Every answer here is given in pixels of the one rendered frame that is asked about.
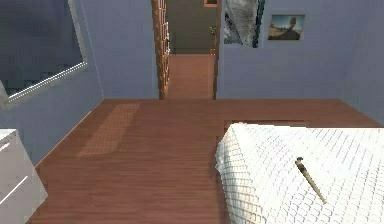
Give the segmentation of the brown wooden room door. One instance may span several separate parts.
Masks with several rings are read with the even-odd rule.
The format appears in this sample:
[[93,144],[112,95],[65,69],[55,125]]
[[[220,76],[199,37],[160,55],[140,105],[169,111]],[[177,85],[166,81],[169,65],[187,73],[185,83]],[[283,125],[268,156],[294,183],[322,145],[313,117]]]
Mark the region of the brown wooden room door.
[[169,32],[166,0],[151,0],[159,99],[164,100],[169,84]]

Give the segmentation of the green house plant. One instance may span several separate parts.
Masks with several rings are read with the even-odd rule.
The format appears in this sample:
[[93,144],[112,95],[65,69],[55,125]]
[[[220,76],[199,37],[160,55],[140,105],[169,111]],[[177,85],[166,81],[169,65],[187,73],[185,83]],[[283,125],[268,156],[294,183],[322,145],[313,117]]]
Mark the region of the green house plant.
[[216,25],[210,26],[210,33],[211,33],[211,48],[210,48],[210,55],[215,55],[215,45],[216,45]]

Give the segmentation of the white quilted bed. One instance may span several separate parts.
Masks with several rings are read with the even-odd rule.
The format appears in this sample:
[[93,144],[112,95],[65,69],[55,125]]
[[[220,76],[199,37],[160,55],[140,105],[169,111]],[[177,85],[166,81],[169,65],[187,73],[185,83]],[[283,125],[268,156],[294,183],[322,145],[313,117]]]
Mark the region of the white quilted bed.
[[384,224],[384,128],[234,123],[216,169],[231,224]]

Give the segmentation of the small framed landscape picture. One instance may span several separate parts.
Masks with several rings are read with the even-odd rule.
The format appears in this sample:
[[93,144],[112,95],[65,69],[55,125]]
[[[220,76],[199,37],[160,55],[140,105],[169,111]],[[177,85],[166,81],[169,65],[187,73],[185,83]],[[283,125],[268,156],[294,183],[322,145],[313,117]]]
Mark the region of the small framed landscape picture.
[[299,41],[303,36],[304,15],[273,15],[268,39],[273,41]]

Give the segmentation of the thin olive brown stick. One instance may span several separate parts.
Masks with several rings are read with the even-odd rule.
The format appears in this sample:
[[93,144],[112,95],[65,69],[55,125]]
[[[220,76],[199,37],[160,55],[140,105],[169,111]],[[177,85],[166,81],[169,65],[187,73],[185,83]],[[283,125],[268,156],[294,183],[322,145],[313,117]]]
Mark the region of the thin olive brown stick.
[[316,183],[314,182],[314,180],[312,179],[311,175],[309,174],[308,170],[306,169],[305,165],[302,163],[303,161],[303,157],[297,157],[296,158],[296,161],[295,161],[295,164],[297,166],[297,168],[299,169],[300,173],[303,175],[303,177],[306,179],[306,181],[308,182],[308,184],[311,186],[311,188],[313,189],[313,191],[316,193],[316,195],[320,198],[320,200],[322,201],[323,204],[326,204],[326,199],[324,198],[324,196],[322,195],[319,187],[316,185]]

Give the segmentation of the white framed window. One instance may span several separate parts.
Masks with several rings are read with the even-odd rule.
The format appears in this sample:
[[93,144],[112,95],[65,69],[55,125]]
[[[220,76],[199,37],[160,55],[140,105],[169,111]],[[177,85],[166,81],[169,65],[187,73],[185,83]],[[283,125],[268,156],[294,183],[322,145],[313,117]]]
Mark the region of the white framed window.
[[85,70],[79,0],[0,0],[0,103],[15,105]]

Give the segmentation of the white chest of drawers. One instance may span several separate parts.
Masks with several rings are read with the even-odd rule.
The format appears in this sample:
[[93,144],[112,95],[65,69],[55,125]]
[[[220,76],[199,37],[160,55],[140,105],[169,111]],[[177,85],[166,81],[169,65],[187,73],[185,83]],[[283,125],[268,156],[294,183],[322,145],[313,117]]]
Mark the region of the white chest of drawers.
[[0,224],[26,224],[48,194],[16,129],[0,129]]

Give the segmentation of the grey white wall picture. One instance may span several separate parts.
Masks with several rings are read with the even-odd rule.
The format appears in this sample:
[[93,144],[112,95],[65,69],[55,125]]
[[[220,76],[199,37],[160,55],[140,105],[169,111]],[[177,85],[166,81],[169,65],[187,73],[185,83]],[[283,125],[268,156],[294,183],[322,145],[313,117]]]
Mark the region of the grey white wall picture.
[[257,48],[266,0],[224,0],[224,43]]

